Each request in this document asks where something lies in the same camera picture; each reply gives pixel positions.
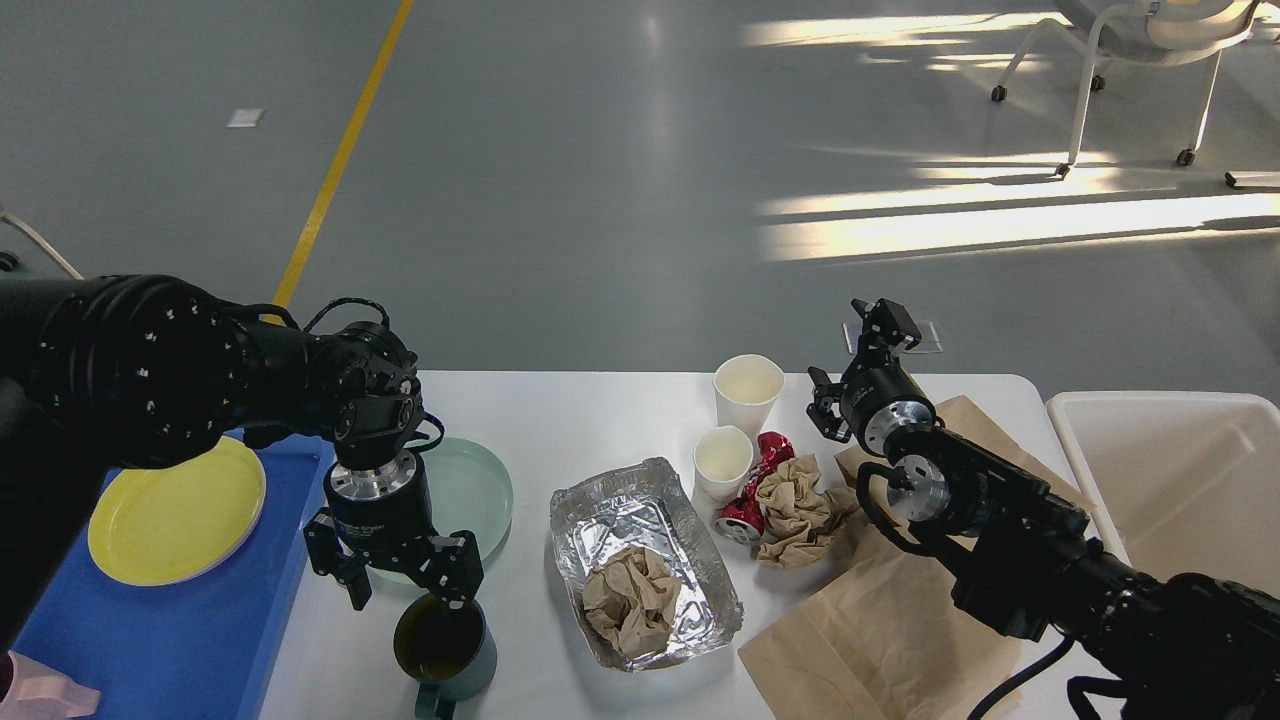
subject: green plate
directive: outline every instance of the green plate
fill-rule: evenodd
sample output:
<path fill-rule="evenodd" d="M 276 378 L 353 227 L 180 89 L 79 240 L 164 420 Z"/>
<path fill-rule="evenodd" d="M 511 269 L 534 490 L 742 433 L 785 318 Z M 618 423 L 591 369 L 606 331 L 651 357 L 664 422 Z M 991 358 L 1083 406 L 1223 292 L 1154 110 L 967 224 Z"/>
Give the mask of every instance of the green plate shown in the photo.
<path fill-rule="evenodd" d="M 434 450 L 422 454 L 422 464 L 436 532 L 447 536 L 471 530 L 476 534 L 481 560 L 488 561 L 511 528 L 513 493 L 507 466 L 488 447 L 458 437 L 445 437 Z M 389 580 L 412 584 L 399 573 L 370 570 Z"/>

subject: white paper cup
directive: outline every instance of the white paper cup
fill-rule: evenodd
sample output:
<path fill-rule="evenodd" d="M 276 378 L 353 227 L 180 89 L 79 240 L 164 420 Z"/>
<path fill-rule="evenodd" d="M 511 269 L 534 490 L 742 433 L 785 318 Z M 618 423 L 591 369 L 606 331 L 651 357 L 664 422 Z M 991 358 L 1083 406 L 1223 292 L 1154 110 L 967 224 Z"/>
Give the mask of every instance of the white paper cup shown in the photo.
<path fill-rule="evenodd" d="M 703 433 L 694 448 L 694 486 L 717 502 L 728 502 L 746 480 L 755 447 L 733 425 Z"/>
<path fill-rule="evenodd" d="M 730 357 L 716 370 L 716 421 L 754 438 L 764 428 L 786 375 L 762 355 Z"/>

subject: crushed red can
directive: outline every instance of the crushed red can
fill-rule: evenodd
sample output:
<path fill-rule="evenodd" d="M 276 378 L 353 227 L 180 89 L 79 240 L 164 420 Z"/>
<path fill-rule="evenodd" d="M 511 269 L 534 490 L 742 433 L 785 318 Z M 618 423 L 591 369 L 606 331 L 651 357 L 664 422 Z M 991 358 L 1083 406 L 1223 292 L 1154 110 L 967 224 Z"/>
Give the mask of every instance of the crushed red can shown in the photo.
<path fill-rule="evenodd" d="M 760 433 L 756 442 L 760 445 L 760 461 L 748 473 L 742 491 L 721 507 L 712 523 L 716 532 L 742 544 L 758 544 L 764 538 L 764 511 L 755 500 L 755 489 L 760 486 L 760 480 L 777 471 L 778 465 L 796 456 L 791 441 L 781 433 Z"/>

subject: white container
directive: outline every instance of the white container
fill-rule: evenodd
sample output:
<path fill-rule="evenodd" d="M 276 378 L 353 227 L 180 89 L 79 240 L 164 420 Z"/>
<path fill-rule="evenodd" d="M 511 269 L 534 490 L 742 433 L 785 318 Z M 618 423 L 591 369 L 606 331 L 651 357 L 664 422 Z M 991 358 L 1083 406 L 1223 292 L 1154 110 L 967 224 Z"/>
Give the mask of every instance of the white container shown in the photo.
<path fill-rule="evenodd" d="M 763 355 L 730 357 L 716 370 L 716 424 L 733 425 L 751 441 L 760 434 L 786 384 L 782 369 Z"/>
<path fill-rule="evenodd" d="M 1107 550 L 1167 580 L 1280 594 L 1280 410 L 1220 392 L 1064 392 L 1048 401 Z"/>
<path fill-rule="evenodd" d="M 754 455 L 755 446 L 741 429 L 724 425 L 707 430 L 694 447 L 694 487 L 717 502 L 733 500 Z"/>

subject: crumpled brown paper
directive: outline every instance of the crumpled brown paper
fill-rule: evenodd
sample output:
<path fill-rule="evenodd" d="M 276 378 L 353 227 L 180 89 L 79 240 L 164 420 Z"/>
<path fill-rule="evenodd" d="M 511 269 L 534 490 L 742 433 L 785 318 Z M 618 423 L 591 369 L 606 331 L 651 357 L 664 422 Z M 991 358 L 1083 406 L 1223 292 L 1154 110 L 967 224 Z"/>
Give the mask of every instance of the crumpled brown paper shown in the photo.
<path fill-rule="evenodd" d="M 582 610 L 600 637 L 635 659 L 667 648 L 681 587 L 660 556 L 628 547 L 586 577 Z"/>
<path fill-rule="evenodd" d="M 759 547 L 755 559 L 773 568 L 799 568 L 827 555 L 858 506 L 847 487 L 818 493 L 818 457 L 805 455 L 778 465 L 760 480 L 755 498 L 765 507 L 765 525 L 776 542 Z"/>
<path fill-rule="evenodd" d="M 1044 478 L 1052 492 L 1085 498 L 1020 448 L 968 397 L 938 405 L 947 427 Z M 846 480 L 873 459 L 858 447 L 836 456 Z M 1021 643 L 951 602 L 955 578 L 934 559 L 893 547 L 865 515 L 852 523 L 852 566 L 739 650 L 777 720 L 959 720 L 1005 680 Z M 1012 707 L 1010 693 L 987 717 Z"/>

